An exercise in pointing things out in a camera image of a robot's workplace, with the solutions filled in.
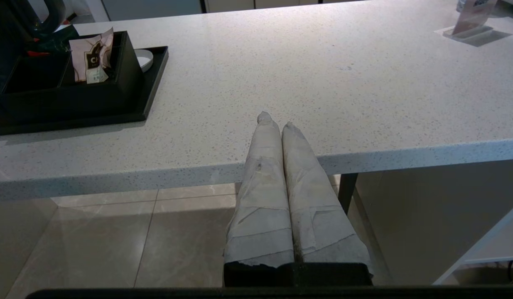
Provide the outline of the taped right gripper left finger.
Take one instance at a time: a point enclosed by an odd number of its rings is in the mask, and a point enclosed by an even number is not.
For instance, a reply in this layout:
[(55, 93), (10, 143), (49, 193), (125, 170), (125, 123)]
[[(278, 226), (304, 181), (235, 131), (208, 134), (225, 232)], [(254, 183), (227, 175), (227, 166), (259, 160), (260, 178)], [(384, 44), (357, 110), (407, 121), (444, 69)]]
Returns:
[(223, 256), (226, 264), (268, 267), (295, 259), (281, 134), (267, 112), (258, 116)]

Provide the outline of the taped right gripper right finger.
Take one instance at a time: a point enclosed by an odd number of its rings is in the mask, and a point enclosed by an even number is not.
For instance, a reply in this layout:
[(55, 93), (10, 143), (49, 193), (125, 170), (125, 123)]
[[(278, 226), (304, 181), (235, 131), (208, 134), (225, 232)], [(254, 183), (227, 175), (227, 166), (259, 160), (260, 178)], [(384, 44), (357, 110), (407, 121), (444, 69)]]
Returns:
[(309, 142), (293, 123), (283, 127), (282, 147), (296, 257), (307, 263), (370, 263), (368, 248)]

